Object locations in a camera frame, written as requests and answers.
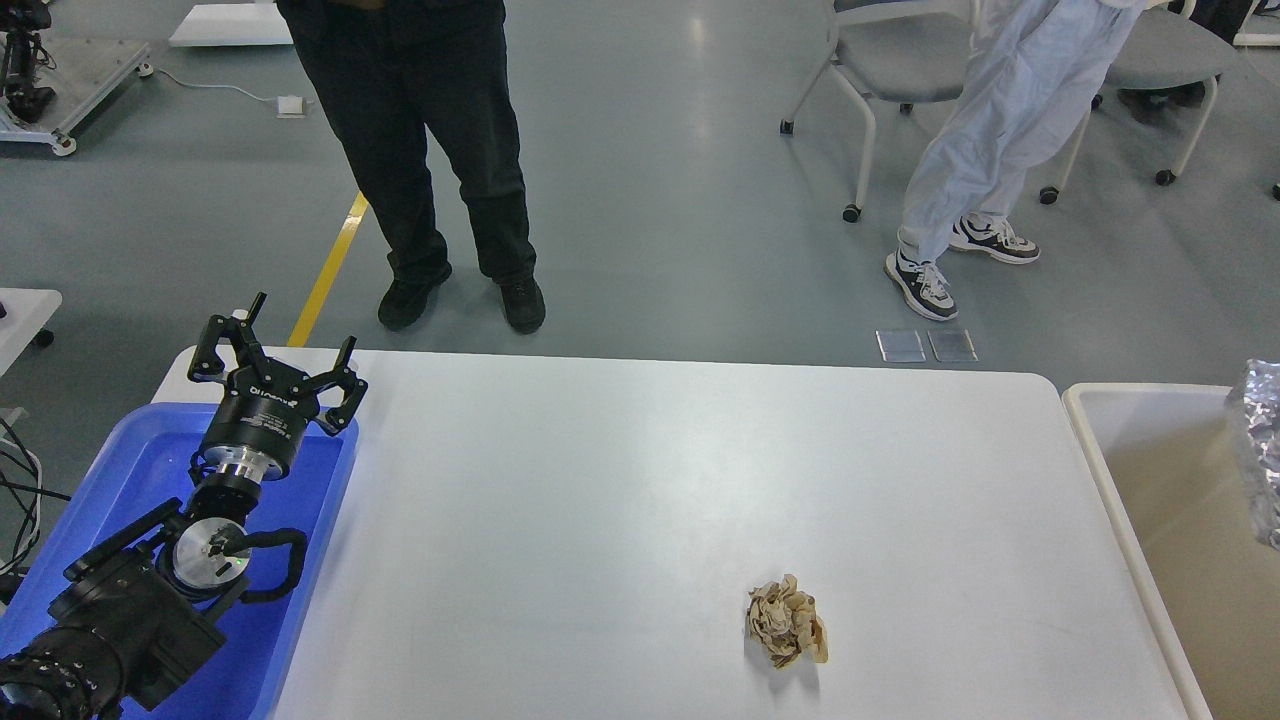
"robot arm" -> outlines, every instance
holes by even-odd
[[[154,710],[227,642],[215,623],[237,601],[271,602],[297,587],[306,536],[247,533],[246,519],[262,483],[289,474],[306,425],[342,432],[367,383],[348,368],[352,337],[334,368],[314,378],[269,357],[252,331],[265,299],[259,293],[244,320],[210,318],[196,348],[188,377],[224,392],[192,456],[186,509],[178,498],[159,505],[65,570],[70,587],[49,607],[55,625],[0,659],[0,717],[115,720],[127,696]],[[230,372],[216,354],[220,340],[236,351]],[[332,387],[343,401],[321,416],[319,395]],[[250,591],[252,551],[280,546],[289,546],[285,578]]]
[[[54,100],[52,88],[36,87],[36,67],[49,64],[38,31],[51,26],[49,8],[40,0],[0,0],[0,32],[5,35],[3,95],[14,117],[27,123],[40,120]]]

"yellow floor line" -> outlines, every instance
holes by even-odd
[[[289,347],[302,347],[307,343],[307,338],[311,337],[311,328],[315,327],[316,318],[320,316],[320,310],[324,309],[324,301],[329,297],[329,288],[333,287],[333,281],[337,279],[338,270],[342,269],[342,263],[347,259],[347,250],[351,249],[351,241],[356,238],[356,231],[360,229],[360,220],[365,219],[365,210],[367,209],[369,201],[365,200],[362,193],[357,192],[356,201],[351,204],[347,219],[342,223],[342,231],[338,232],[338,240],[333,242],[333,249],[329,250],[329,259],[324,261],[324,268],[320,268],[320,277],[316,278],[316,284],[311,286],[311,295],[307,297],[306,305],[302,306],[298,322],[293,325],[293,332],[289,334]]]

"person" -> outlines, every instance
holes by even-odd
[[[1027,170],[1052,158],[1089,110],[1144,0],[986,0],[964,92],[908,183],[884,273],[931,320],[956,316],[937,260],[952,247],[1021,265],[1039,247],[1009,213]]]
[[[461,182],[480,272],[520,333],[547,314],[534,279],[502,0],[278,0],[302,68],[390,246],[378,319],[416,322],[453,272],[435,227],[426,129]]]
[[[1197,0],[1190,19],[1219,36],[1228,45],[1233,45],[1235,35],[1244,26],[1244,20],[1249,19],[1251,8],[1253,8],[1253,0]],[[1180,1],[1170,3],[1169,9],[1180,13],[1183,4]],[[1199,108],[1204,101],[1204,83],[1193,82],[1161,90],[1121,88],[1116,92],[1116,97],[1129,109],[1133,119],[1144,126],[1153,126],[1160,122],[1161,111],[1170,104],[1180,108]]]

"aluminum foil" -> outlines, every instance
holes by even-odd
[[[1226,409],[1253,530],[1258,542],[1280,550],[1280,364],[1249,360]]]

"sneaker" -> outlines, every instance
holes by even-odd
[[[507,324],[517,333],[529,334],[543,327],[547,319],[547,304],[543,302],[543,288],[534,278],[498,286],[502,290],[502,314]]]
[[[1025,265],[1039,258],[1039,247],[1027,238],[1018,237],[1014,227],[1004,218],[986,224],[974,223],[969,215],[960,218],[951,225],[951,247],[961,252],[972,250],[986,252],[1010,265]]]
[[[444,284],[452,274],[453,266],[447,264],[434,281],[392,281],[392,287],[378,305],[378,320],[389,331],[402,331],[412,325],[426,310],[426,300],[431,296],[431,291]]]
[[[896,251],[884,259],[884,274],[902,288],[906,306],[940,323],[956,316],[956,302],[947,292],[947,279],[933,263],[911,263]]]

